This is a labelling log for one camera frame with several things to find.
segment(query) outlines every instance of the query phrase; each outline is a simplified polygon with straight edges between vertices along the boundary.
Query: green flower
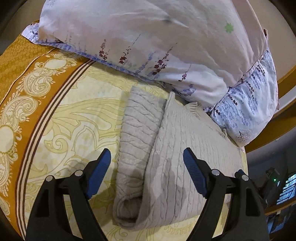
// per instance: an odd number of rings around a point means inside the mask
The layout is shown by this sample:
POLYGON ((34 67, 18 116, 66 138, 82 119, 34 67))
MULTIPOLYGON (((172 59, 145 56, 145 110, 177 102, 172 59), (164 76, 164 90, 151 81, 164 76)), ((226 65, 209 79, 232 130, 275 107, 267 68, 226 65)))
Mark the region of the green flower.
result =
POLYGON ((225 29, 227 33, 232 33, 233 32, 233 25, 231 23, 227 23, 225 25, 225 29))

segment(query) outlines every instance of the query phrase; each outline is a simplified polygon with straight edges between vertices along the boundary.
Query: fabric fold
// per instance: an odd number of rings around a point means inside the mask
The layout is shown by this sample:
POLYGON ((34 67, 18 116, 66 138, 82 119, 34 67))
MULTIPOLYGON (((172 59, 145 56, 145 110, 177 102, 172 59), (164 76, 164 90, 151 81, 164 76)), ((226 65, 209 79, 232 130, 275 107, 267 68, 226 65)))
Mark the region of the fabric fold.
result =
POLYGON ((173 92, 165 102, 132 89, 123 118, 113 205, 118 225, 135 231, 201 213, 205 199, 184 165, 184 149, 190 147, 197 158, 228 176, 242 168, 240 148, 215 125, 198 104, 183 106, 173 92))

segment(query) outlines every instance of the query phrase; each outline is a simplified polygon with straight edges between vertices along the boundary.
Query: beige wall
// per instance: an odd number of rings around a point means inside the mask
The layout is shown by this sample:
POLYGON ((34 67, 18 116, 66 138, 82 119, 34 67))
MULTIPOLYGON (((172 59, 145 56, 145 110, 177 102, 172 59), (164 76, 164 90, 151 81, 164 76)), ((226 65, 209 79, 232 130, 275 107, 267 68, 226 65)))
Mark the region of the beige wall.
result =
POLYGON ((0 36, 0 54, 33 21, 40 18, 45 0, 28 0, 13 16, 3 34, 0 36))
POLYGON ((249 0, 263 28, 268 30, 269 46, 277 78, 296 65, 296 37, 284 17, 269 0, 249 0))

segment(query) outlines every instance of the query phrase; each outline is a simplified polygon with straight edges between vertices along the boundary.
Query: bed sheet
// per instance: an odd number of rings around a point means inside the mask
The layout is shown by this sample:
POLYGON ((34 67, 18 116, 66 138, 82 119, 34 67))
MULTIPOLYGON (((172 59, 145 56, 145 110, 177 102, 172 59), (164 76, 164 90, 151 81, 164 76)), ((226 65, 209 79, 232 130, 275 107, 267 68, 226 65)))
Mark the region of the bed sheet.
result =
MULTIPOLYGON (((168 97, 156 83, 22 36, 0 56, 0 207, 20 235, 46 176, 69 176, 108 148, 111 165, 89 201, 108 240, 187 239, 198 217, 137 232, 112 220, 121 123, 132 86, 168 97)), ((247 172, 245 153, 242 163, 247 172)), ((73 234, 80 236, 68 196, 65 205, 73 234)), ((225 205, 215 235, 227 212, 225 205)))

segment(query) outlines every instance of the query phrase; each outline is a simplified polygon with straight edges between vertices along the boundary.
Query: pillow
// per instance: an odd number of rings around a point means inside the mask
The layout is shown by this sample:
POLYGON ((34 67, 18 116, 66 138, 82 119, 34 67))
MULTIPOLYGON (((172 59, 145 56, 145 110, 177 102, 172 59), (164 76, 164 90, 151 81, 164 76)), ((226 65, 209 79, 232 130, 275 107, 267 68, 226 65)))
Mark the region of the pillow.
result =
POLYGON ((276 71, 267 49, 255 71, 236 87, 229 88, 210 116, 242 147, 260 134, 277 106, 276 71))
POLYGON ((47 0, 38 34, 142 80, 172 84, 203 107, 214 107, 267 48, 247 0, 47 0))

